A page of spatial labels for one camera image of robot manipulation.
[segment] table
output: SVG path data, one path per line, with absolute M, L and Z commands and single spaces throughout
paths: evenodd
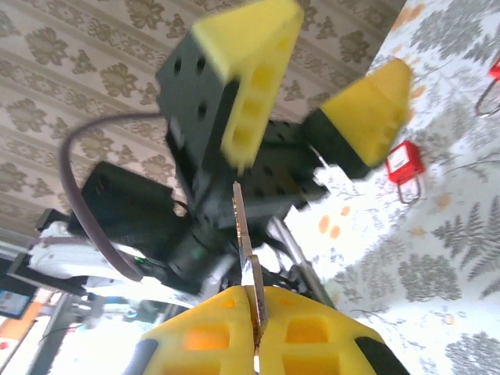
M 415 74 L 396 144 L 420 147 L 422 198 L 403 205 L 383 167 L 357 182 L 331 168 L 331 195 L 287 218 L 338 309 L 411 374 L 500 373 L 500 114 L 474 113 L 499 52 L 497 0 L 409 0 L 371 69 L 395 56 Z

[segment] yellow foam block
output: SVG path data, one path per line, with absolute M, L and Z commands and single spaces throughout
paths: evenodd
M 254 338 L 244 287 L 231 287 L 143 339 L 159 343 L 144 375 L 255 375 Z
M 295 0 L 264 0 L 192 28 L 222 82 L 240 81 L 221 144 L 240 171 L 255 161 L 303 18 Z
M 409 113 L 412 71 L 394 59 L 320 108 L 369 167 L 387 157 Z
M 269 321 L 259 347 L 261 375 L 376 375 L 355 339 L 380 335 L 311 299 L 266 288 Z

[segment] wire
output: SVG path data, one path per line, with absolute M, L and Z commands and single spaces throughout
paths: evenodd
M 280 266 L 280 273 L 283 273 L 287 269 L 284 267 L 283 259 L 281 259 L 280 251 L 276 248 L 274 248 L 273 250 L 274 250 L 274 255 L 276 256 L 276 259 L 278 260 L 278 265 Z
M 189 211 L 188 205 L 184 202 L 177 201 L 176 199 L 173 200 L 174 203 L 177 203 L 180 207 L 185 209 L 186 211 Z
M 44 334 L 40 341 L 38 342 L 38 344 L 41 344 L 43 342 L 43 340 L 45 340 L 48 336 L 50 336 L 51 334 L 54 334 L 56 332 L 60 332 L 61 330 L 76 330 L 77 328 L 80 328 L 82 326 L 85 325 L 86 322 L 83 322 L 83 323 L 80 323 L 78 324 L 77 326 L 74 326 L 74 327 L 64 327 L 64 328 L 58 328 L 57 330 L 51 330 L 50 332 L 48 332 L 47 334 Z
M 59 175 L 62 189 L 68 197 L 73 213 L 84 228 L 88 238 L 94 243 L 95 247 L 102 253 L 106 260 L 124 277 L 132 281 L 141 281 L 142 272 L 132 262 L 122 257 L 113 247 L 94 215 L 92 215 L 87 203 L 85 203 L 71 169 L 71 148 L 78 138 L 96 127 L 103 127 L 109 123 L 125 123 L 131 120 L 153 120 L 160 118 L 163 118 L 163 114 L 159 112 L 138 112 L 121 113 L 92 120 L 73 130 L 66 137 L 59 149 Z

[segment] beige wallpaper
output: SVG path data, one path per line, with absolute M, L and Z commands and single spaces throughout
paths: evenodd
M 362 76 L 403 0 L 300 0 L 305 22 L 275 117 L 301 119 Z M 240 0 L 0 2 L 0 227 L 34 234 L 47 207 L 68 209 L 56 169 L 66 132 L 106 114 L 155 110 L 154 74 L 199 17 Z M 95 131 L 76 147 L 82 181 L 101 159 L 177 186 L 165 123 Z

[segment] red lock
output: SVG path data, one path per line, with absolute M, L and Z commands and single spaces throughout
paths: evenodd
M 493 87 L 500 80 L 500 58 L 498 58 L 497 62 L 491 67 L 488 73 L 491 77 L 493 77 L 493 81 L 486 88 L 483 94 L 479 97 L 479 100 L 477 101 L 476 106 L 474 107 L 476 110 L 476 114 L 482 119 L 485 117 L 492 116 L 496 114 L 496 112 L 500 111 L 500 104 L 498 104 L 491 111 L 484 112 L 481 109 L 481 105 L 483 104 L 483 101 L 485 100 L 486 96 L 490 93 L 491 90 L 493 90 Z
M 408 205 L 420 198 L 420 183 L 418 176 L 425 170 L 420 158 L 419 148 L 410 141 L 403 141 L 394 148 L 385 160 L 389 180 L 398 185 L 399 200 Z M 401 191 L 401 185 L 410 180 L 416 180 L 417 193 L 411 201 L 405 201 Z

